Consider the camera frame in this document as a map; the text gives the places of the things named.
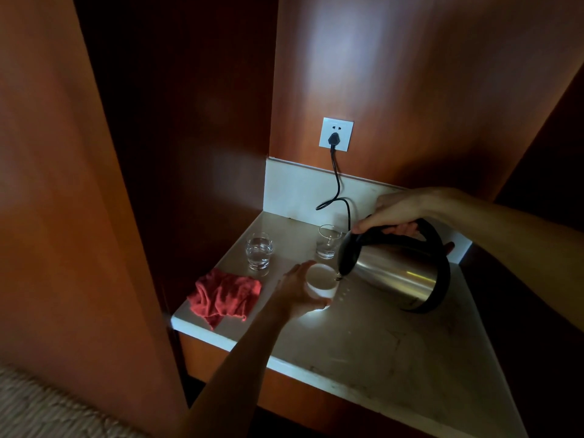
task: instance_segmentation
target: floor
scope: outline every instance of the floor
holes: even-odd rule
[[[191,396],[204,384],[191,378]],[[249,437],[322,437],[258,408]],[[146,438],[147,435],[10,366],[0,365],[0,438]]]

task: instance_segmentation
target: cabinet door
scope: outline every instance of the cabinet door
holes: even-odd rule
[[[0,0],[0,359],[168,436],[186,412],[72,0]]]

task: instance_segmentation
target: wooden panel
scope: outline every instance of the wooden panel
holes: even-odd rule
[[[183,333],[179,336],[189,375],[207,382],[227,352]],[[270,369],[266,370],[258,405],[330,436],[429,436]]]
[[[494,198],[584,59],[584,0],[280,0],[270,155]]]
[[[584,68],[496,202],[584,231]],[[529,436],[579,436],[584,332],[495,258],[472,246],[461,267]]]
[[[159,436],[178,371],[72,0],[0,0],[0,359]]]
[[[263,206],[277,0],[75,0],[165,310]]]

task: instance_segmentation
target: wall outlet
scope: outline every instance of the wall outlet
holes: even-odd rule
[[[349,140],[353,131],[353,121],[335,120],[334,118],[324,118],[322,121],[321,140],[318,145],[322,148],[331,148],[328,139],[333,132],[339,134],[340,143],[336,146],[337,151],[347,151]]]

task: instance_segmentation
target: cable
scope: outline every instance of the cable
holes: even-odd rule
[[[349,207],[349,202],[344,199],[344,198],[339,198],[339,194],[340,194],[340,180],[339,180],[339,173],[337,172],[336,169],[336,161],[335,161],[335,146],[339,144],[339,134],[337,134],[336,132],[334,132],[330,138],[329,138],[329,144],[331,145],[331,161],[332,161],[332,168],[335,171],[335,178],[336,178],[336,195],[334,198],[332,198],[331,200],[327,200],[324,203],[321,203],[317,206],[317,210],[322,210],[324,209],[326,206],[334,203],[335,201],[344,201],[345,204],[347,205],[347,217],[349,219],[349,228],[347,229],[347,231],[351,230],[351,208]]]

